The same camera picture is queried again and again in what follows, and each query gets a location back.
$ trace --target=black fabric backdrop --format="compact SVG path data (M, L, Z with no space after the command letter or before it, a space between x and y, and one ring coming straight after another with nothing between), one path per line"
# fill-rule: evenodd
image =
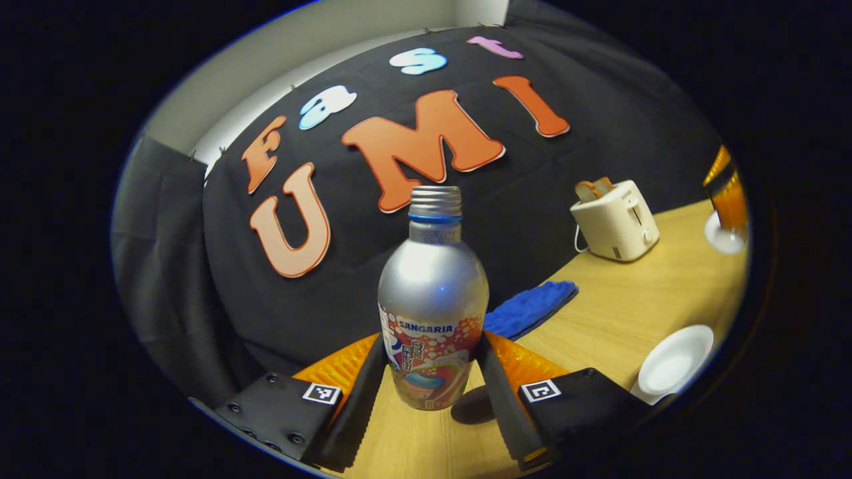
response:
M160 183L135 178L132 166L143 161L137 158L144 157L150 140L142 143L124 172L113 254L135 329L184 392L217 406L258 374L260 368L234 334L264 368L291 373L378 331L378 277L407 236L406 208L391 215L377 208L380 189L368 164L340 138L373 116L414 128L414 102L429 92L456 91L470 117L507 150L501 159L470 173L450 167L452 153L446 150L444 184L462 188L463 239L488 274L489 310L545 280L577 254L575 222L568 210L576 201L577 181L604 175L614 182L631 179L653 212L705 198L701 181L720 141L662 72L594 27L543 3L512 3L506 26L408 38L357 55L299 85L258 117L217 161L204 188L203 221L198 203L202 165L175 155L174 162L186 170L183 181L159 190ZM497 39L525 58L510 60L465 42L474 35ZM411 76L389 64L390 57L420 47L437 50L447 65ZM491 83L506 75L529 78L571 131L540 136L524 107ZM338 84L357 92L355 103L311 130L299 130L302 105ZM279 130L278 163L249 196L240 158L280 114L287 122ZM162 162L164 170L175 168L165 164L169 155L160 156L149 161ZM317 268L287 279L269 264L249 218L263 200L276 195L281 227L292 245L300 245L304 223L281 185L308 161L315 165L312 183L328 215L331 245ZM430 184L401 167L408 177ZM148 200L122 199L131 197ZM118 228L152 222L152 205L157 204L163 205L156 209L157 224L172 226L137 234L132 241L130 227ZM203 239L198 230L202 223ZM665 232L661 238L665 241ZM154 251L170 263L154 262ZM183 296L186 291L195 291L192 302Z

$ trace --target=pink letter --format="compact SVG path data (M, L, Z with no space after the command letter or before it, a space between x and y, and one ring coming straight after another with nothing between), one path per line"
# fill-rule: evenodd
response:
M511 59L514 59L514 60L520 60L521 58L524 57L524 55L522 55L521 52L510 51L510 50L507 50L507 49L501 47L500 45L502 45L502 43L500 43L498 40L491 40L491 39L484 38L484 37L473 37L470 40L468 40L468 43L474 43L474 44L481 45L482 47L485 47L485 49L487 49L488 51L490 51L492 53L496 53L497 55L500 55L500 56L504 56L506 58L511 58Z

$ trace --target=bottle cap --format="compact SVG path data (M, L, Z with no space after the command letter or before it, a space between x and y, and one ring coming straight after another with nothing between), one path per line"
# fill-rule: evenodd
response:
M462 188L416 186L412 191L412 203L408 216L416 221L458 221L462 217Z

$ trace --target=silver bottle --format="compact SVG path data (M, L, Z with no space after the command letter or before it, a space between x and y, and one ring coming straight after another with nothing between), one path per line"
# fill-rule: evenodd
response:
M488 280L462 242L459 187L415 187L409 238L385 264L378 307L400 399L416 409L454 404L482 334Z

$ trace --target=blue cloth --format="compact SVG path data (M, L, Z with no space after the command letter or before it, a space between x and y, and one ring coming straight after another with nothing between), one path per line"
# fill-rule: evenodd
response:
M520 292L485 315L483 329L515 341L547 321L578 291L571 281L548 281Z

